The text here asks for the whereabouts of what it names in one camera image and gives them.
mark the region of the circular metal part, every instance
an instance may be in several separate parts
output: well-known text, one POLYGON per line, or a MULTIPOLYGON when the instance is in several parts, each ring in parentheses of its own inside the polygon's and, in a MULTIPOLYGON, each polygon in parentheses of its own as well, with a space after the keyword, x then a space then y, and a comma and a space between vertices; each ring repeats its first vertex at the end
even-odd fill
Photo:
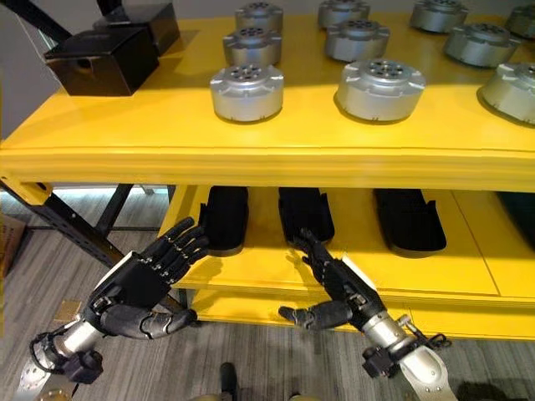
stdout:
POLYGON ((371 121, 408 117, 425 88, 425 78, 412 67, 385 59, 345 66, 336 99, 347 113, 371 121))
POLYGON ((225 58, 230 65, 276 64, 281 59, 283 38, 264 28, 241 28, 223 38, 225 58))
POLYGON ((236 10, 236 28, 263 28, 282 32, 283 10, 267 2, 249 3, 236 10))
POLYGON ((359 0, 325 0, 319 4, 318 25, 326 28, 350 19, 366 19, 369 4, 359 0))
POLYGON ((246 64, 222 69, 210 81, 216 114, 234 121, 258 121, 283 107, 283 73, 273 66, 246 64))
POLYGON ((479 94, 492 109, 535 124, 535 63, 501 64, 479 94))
POLYGON ((458 0, 421 0, 416 2, 410 17, 413 28, 448 33, 465 22, 468 8, 458 0))
POLYGON ((535 38, 535 4, 515 7, 505 28, 523 38, 535 38))
POLYGON ((444 45, 444 52, 463 63, 495 68, 505 63, 520 41, 509 31, 491 23, 456 26, 444 45))
POLYGON ((381 57, 386 50, 390 30, 376 21, 350 19, 327 28, 325 54, 346 62, 381 57))

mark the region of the yellow shelf board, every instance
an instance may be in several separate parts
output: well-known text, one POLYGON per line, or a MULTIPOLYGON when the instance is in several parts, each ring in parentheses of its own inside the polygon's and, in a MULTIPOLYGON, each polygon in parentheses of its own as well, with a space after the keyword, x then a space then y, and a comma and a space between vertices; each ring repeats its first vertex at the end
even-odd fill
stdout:
POLYGON ((503 297, 535 298, 535 251, 494 192, 455 191, 488 269, 503 297))
MULTIPOLYGON (((490 114, 476 99, 492 71, 444 56, 446 37, 409 28, 409 14, 371 17, 391 29, 385 57, 427 77, 416 111, 398 124, 366 124, 339 112, 333 96, 344 64, 324 56, 314 15, 285 16, 281 113, 258 124, 223 121, 208 82, 225 66, 222 37, 233 19, 180 21, 182 40, 133 96, 59 91, 2 143, 0 171, 22 182, 535 191, 533 129, 490 114)), ((526 41, 512 61, 534 54, 526 41)))
MULTIPOLYGON (((200 290, 194 296, 191 307, 196 310, 202 321, 292 326, 278 315, 279 307, 310 307, 328 299, 326 294, 309 299, 296 299, 266 294, 200 290)), ((424 309, 408 307, 404 303, 397 302, 387 302, 386 306, 394 319, 403 314, 411 316, 418 328, 429 336, 443 332, 446 336, 454 338, 535 340, 533 312, 477 307, 424 309)), ((338 327, 337 330, 357 332, 350 325, 338 327)))
MULTIPOLYGON (((160 233, 185 216, 199 216, 210 187, 181 186, 160 233)), ((372 190, 327 189, 336 233, 328 244, 335 256, 349 257, 375 282, 380 292, 404 298, 497 297, 491 275, 450 191, 425 190, 436 200, 448 246, 435 256, 408 259, 391 253, 383 242, 372 190)), ((177 286, 308 297, 323 294, 311 269, 283 236, 276 188, 249 188, 249 221, 243 250, 230 257, 211 257, 195 264, 177 286)))
POLYGON ((535 312, 494 307, 429 307, 411 309, 418 328, 461 338, 535 340, 535 312))
MULTIPOLYGON (((234 322, 272 324, 292 326, 292 323, 278 315, 281 306, 293 308, 311 307, 330 298, 324 292, 310 299, 292 299, 268 294, 243 294, 240 292, 219 292, 200 290, 196 292, 191 307, 197 312, 200 320, 208 322, 234 322)), ((395 318, 402 314, 410 314, 410 310, 402 303, 387 304, 389 312, 395 318)), ((338 327, 339 331, 356 332, 349 324, 338 327)))

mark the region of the black metal bar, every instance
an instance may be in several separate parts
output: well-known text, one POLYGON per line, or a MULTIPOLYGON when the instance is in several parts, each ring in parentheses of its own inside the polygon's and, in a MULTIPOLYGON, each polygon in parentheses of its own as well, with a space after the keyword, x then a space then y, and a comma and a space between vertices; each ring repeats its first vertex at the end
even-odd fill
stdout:
POLYGON ((20 18, 31 23, 55 42, 63 42, 73 36, 29 0, 0 0, 0 3, 16 13, 20 18))
POLYGON ((44 205, 30 208, 107 267, 112 267, 123 258, 123 254, 115 245, 55 194, 51 194, 44 205))
POLYGON ((175 194, 176 187, 174 185, 167 186, 167 197, 169 198, 169 203, 173 200, 173 195, 175 194))
POLYGON ((99 218, 99 222, 95 226, 96 231, 102 234, 104 237, 108 236, 112 227, 114 226, 117 216, 123 205, 128 198, 128 194, 132 189, 133 184, 119 184, 115 189, 113 196, 111 197, 108 205, 102 212, 102 216, 99 218))
POLYGON ((102 15, 107 15, 122 5, 122 0, 97 0, 102 15))
POLYGON ((188 308, 187 306, 187 290, 184 288, 178 289, 178 302, 181 304, 181 306, 185 309, 188 308))
POLYGON ((167 294, 165 298, 160 301, 160 306, 167 309, 169 312, 177 313, 187 309, 187 304, 184 306, 181 302, 178 302, 171 295, 167 294))

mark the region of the robotic hand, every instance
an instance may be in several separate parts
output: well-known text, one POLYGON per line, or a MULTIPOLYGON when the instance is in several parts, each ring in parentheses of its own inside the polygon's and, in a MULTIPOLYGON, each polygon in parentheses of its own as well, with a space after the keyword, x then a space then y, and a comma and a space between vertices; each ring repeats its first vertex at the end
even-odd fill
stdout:
POLYGON ((77 319, 30 343, 14 400, 70 400, 78 383, 103 372, 95 344, 106 336, 154 339, 196 320, 191 309, 154 312, 191 265, 208 254, 208 239, 194 221, 180 221, 142 253, 130 252, 97 284, 77 319))
POLYGON ((334 259, 311 231, 303 229, 295 243, 307 255, 303 261, 312 267, 332 301, 309 309, 280 307, 282 317, 307 329, 349 323, 374 344, 363 353, 363 367, 369 376, 391 377, 401 368, 420 400, 457 401, 446 365, 433 351, 451 345, 446 336, 427 338, 406 315, 395 321, 373 282, 348 257, 334 259))

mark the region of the black cardboard box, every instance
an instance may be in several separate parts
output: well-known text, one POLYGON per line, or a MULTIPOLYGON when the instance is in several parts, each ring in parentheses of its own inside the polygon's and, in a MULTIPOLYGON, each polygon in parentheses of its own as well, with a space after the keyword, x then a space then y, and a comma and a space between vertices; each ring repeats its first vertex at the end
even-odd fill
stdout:
POLYGON ((125 26, 148 28, 159 55, 180 36, 171 3, 120 6, 93 24, 94 29, 125 26))
POLYGON ((130 96, 158 66, 147 28, 78 33, 44 55, 70 95, 130 96))

